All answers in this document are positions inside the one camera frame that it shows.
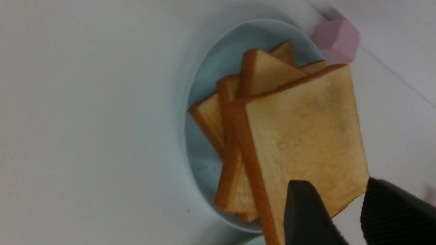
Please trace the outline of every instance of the golden brown crust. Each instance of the golden brown crust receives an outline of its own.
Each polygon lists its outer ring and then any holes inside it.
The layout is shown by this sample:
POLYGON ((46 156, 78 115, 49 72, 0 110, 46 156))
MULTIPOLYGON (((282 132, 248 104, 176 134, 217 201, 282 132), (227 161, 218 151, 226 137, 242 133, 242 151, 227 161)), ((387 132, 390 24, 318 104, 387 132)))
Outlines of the golden brown crust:
POLYGON ((245 52, 242 57, 243 62, 241 65, 241 82, 239 83, 238 98, 243 98, 253 93, 253 86, 250 81, 253 80, 254 72, 252 72, 252 70, 256 62, 257 54, 258 49, 254 48, 245 52))
MULTIPOLYGON (((230 138, 227 146, 236 147, 238 141, 235 138, 230 138)), ((233 207, 233 203, 230 201, 235 193, 236 183, 238 181, 235 176, 238 175, 238 167, 229 162, 229 159, 233 159, 232 152, 227 151, 223 158, 222 171, 220 181, 218 183, 217 193, 215 195, 215 205, 224 212, 236 212, 237 207, 233 207)))
POLYGON ((239 83, 239 74, 226 76, 221 78, 217 82, 217 94, 219 97, 219 105, 221 109, 221 122, 224 131, 224 142, 227 144, 228 136, 231 128, 233 127, 233 120, 231 114, 228 111, 229 104, 233 101, 231 98, 230 89, 232 89, 232 84, 234 82, 239 83))
POLYGON ((256 196, 256 209, 260 217, 265 241, 268 245, 280 245, 279 237, 276 233, 271 205, 269 203, 268 194, 262 178, 262 172, 257 159, 254 140, 250 131, 250 123, 245 110, 244 101, 237 101, 233 104, 235 112, 235 127, 238 141, 242 146, 242 158, 245 165, 245 170, 251 185, 253 196, 256 196))
POLYGON ((209 139, 209 141, 212 143, 212 146, 215 148, 216 152, 218 153, 219 157, 221 159, 224 159, 225 155, 225 146, 221 139, 219 139, 216 135, 216 133, 212 130, 212 128, 208 125, 206 120, 203 118, 203 115, 200 113, 199 107, 200 105, 211 98, 213 95, 208 96, 204 100, 196 103, 189 109, 189 113, 193 116, 197 124, 200 126, 201 130, 204 132, 206 137, 209 139))

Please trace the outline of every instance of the toast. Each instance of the toast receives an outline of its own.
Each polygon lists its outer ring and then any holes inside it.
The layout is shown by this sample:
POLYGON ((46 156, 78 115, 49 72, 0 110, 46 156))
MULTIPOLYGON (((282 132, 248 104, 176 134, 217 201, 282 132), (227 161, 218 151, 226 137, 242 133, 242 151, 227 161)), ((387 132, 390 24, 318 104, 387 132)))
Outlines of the toast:
MULTIPOLYGON (((277 46, 271 52, 272 55, 277 55, 284 62, 295 64, 295 58, 292 51, 291 43, 285 42, 277 46)), ((225 139, 224 129, 221 125, 221 109, 219 106, 217 93, 205 98, 204 100, 193 105, 189 112, 193 116, 194 120, 200 126, 203 133, 212 143, 215 151, 218 153, 221 159, 224 159, 225 152, 225 139)))
POLYGON ((348 65, 236 101, 233 109, 267 245, 285 245, 290 180, 309 181, 331 218, 366 191, 369 173, 348 65))
POLYGON ((221 125, 218 94, 214 93, 196 103, 189 109, 189 113, 209 139, 219 157, 224 159, 224 131, 221 125))
MULTIPOLYGON (((315 72, 316 69, 325 67, 325 61, 318 61, 300 69, 295 69, 278 59, 271 57, 267 53, 253 49, 246 52, 242 61, 241 76, 245 76, 244 88, 238 91, 238 96, 249 96, 263 92, 272 91, 286 83, 295 81, 307 75, 304 70, 315 72), (254 71, 251 77, 247 73, 254 71)), ((238 88, 237 81, 221 80, 218 82, 218 95, 220 103, 226 105, 231 103, 230 99, 235 99, 235 89, 238 88)), ((222 111, 228 114, 229 109, 221 107, 222 111)), ((251 213, 251 217, 257 213, 253 200, 249 180, 242 162, 241 151, 238 139, 233 127, 233 117, 223 116, 224 134, 226 137, 226 155, 223 160, 221 178, 218 185, 215 205, 226 212, 251 213)))

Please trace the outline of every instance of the pink cube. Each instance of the pink cube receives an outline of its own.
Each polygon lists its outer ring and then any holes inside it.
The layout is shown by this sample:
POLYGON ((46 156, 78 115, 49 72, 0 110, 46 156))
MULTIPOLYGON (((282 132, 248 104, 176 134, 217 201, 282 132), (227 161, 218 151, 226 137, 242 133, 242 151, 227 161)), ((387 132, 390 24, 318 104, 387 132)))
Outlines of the pink cube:
POLYGON ((347 64, 354 60, 359 35, 353 24, 341 18, 317 25, 312 41, 321 50, 328 65, 347 64))

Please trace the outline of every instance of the stack of bread slices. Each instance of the stack of bread slices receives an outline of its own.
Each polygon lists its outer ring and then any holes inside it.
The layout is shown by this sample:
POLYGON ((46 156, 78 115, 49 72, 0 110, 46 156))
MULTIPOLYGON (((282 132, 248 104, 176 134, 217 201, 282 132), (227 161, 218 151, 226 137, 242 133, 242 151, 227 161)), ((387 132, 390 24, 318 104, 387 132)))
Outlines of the stack of bread slices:
POLYGON ((215 205, 260 219, 267 245, 284 245, 288 182, 307 180, 330 217, 366 191, 366 156, 348 65, 297 67, 290 42, 251 49, 240 74, 190 113, 223 161, 215 205))

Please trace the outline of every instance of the white wall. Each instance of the white wall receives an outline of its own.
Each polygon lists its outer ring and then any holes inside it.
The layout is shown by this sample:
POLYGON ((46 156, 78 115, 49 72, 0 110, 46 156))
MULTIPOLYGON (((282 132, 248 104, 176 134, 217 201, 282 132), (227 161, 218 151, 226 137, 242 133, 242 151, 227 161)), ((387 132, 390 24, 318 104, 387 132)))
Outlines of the white wall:
POLYGON ((364 49, 436 105, 434 0, 309 0, 329 3, 361 32, 364 49))

